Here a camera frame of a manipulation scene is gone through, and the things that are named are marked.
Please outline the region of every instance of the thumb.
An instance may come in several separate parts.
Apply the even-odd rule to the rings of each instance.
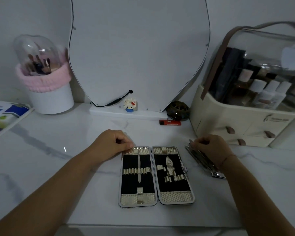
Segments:
[[[116,150],[118,152],[126,151],[133,147],[134,147],[133,143],[119,143],[119,144],[116,143]]]
[[[191,142],[190,145],[192,146],[193,149],[199,150],[203,153],[205,153],[208,145],[198,143],[198,142]]]

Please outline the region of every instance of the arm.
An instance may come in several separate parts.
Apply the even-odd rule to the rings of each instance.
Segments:
[[[222,137],[208,135],[191,145],[205,153],[225,175],[249,235],[295,235],[293,226]]]
[[[122,131],[104,131],[86,150],[0,220],[0,235],[54,235],[90,177],[91,169],[133,143]]]

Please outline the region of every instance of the hand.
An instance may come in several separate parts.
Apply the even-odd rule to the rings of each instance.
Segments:
[[[91,164],[96,165],[132,147],[133,142],[122,131],[106,130],[83,153],[90,157]]]
[[[221,136],[208,135],[190,143],[191,146],[206,154],[216,167],[220,167],[225,158],[233,155],[232,150]]]

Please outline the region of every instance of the black case lining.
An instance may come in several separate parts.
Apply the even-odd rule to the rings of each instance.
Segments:
[[[152,166],[150,155],[140,155],[140,162],[141,168]],[[138,168],[138,155],[123,155],[122,169],[132,168]],[[138,182],[138,174],[122,175],[121,194],[137,194],[138,187],[143,187],[143,193],[155,193],[152,174],[141,174],[141,183]]]
[[[162,165],[163,167],[167,169],[167,166],[166,166],[167,156],[173,161],[173,166],[175,168],[176,175],[183,174],[185,176],[181,166],[180,158],[177,154],[168,154],[168,155],[154,154],[155,165],[156,166]],[[155,170],[157,173],[159,190],[161,192],[190,190],[187,180],[174,181],[174,178],[171,177],[172,182],[165,182],[165,177],[167,176],[167,172],[164,170],[157,170],[157,168]]]

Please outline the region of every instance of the red lighter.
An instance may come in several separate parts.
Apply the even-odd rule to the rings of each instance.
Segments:
[[[174,120],[160,120],[159,121],[160,125],[175,125],[175,126],[180,126],[181,122],[180,121],[174,121]]]

